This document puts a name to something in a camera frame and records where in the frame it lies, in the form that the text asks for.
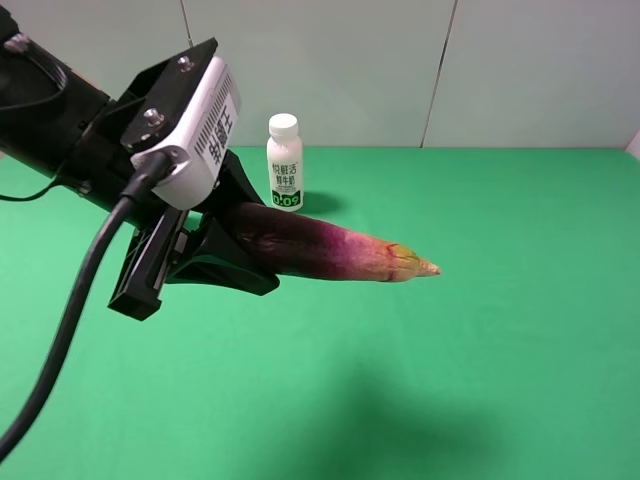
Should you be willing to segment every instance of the robotic arm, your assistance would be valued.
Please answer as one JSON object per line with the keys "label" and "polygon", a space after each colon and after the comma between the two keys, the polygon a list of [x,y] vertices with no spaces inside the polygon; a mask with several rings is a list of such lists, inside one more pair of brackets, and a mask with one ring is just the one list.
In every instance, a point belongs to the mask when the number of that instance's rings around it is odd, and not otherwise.
{"label": "robotic arm", "polygon": [[[109,307],[144,320],[165,283],[204,283],[264,295],[277,277],[216,221],[238,202],[262,203],[228,150],[240,111],[215,39],[139,73],[109,98],[19,31],[0,6],[0,149],[107,211],[151,155],[170,174],[137,203],[136,227]],[[202,214],[185,229],[189,211]]]}

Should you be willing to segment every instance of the green mat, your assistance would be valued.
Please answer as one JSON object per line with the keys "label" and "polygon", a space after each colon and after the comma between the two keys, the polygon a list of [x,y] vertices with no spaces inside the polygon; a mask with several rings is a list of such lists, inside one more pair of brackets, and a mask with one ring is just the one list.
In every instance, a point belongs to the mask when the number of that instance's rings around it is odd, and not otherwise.
{"label": "green mat", "polygon": [[[263,149],[239,148],[268,198]],[[305,213],[443,269],[406,284],[167,286],[144,323],[101,268],[2,480],[640,475],[640,165],[610,150],[308,149]],[[0,193],[46,183],[0,160]],[[32,387],[105,214],[0,203],[0,429]]]}

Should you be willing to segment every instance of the bottle label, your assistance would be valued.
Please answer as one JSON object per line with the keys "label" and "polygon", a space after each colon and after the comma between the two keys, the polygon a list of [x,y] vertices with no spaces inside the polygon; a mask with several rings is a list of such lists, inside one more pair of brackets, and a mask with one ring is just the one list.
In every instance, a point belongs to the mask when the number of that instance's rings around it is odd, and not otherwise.
{"label": "bottle label", "polygon": [[300,162],[271,165],[271,190],[273,204],[292,207],[302,201],[302,169]]}
{"label": "bottle label", "polygon": [[273,200],[273,204],[278,207],[295,207],[300,204],[300,191],[292,195],[285,195],[272,190],[271,199]]}

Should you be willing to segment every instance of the purple eggplant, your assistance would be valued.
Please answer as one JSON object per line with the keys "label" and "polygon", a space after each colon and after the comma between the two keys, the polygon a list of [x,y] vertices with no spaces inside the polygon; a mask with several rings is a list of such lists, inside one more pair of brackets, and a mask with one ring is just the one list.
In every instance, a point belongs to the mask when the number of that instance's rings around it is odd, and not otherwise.
{"label": "purple eggplant", "polygon": [[256,203],[235,205],[218,219],[245,251],[277,274],[377,282],[440,274],[438,266],[404,245]]}

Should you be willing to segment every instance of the white bottle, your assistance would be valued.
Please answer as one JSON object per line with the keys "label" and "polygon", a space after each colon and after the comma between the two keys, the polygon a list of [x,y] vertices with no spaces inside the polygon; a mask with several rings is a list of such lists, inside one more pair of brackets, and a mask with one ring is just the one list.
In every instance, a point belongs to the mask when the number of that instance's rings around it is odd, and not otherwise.
{"label": "white bottle", "polygon": [[302,140],[298,137],[298,119],[288,113],[269,120],[271,138],[267,142],[267,163],[271,202],[275,208],[293,212],[302,207]]}

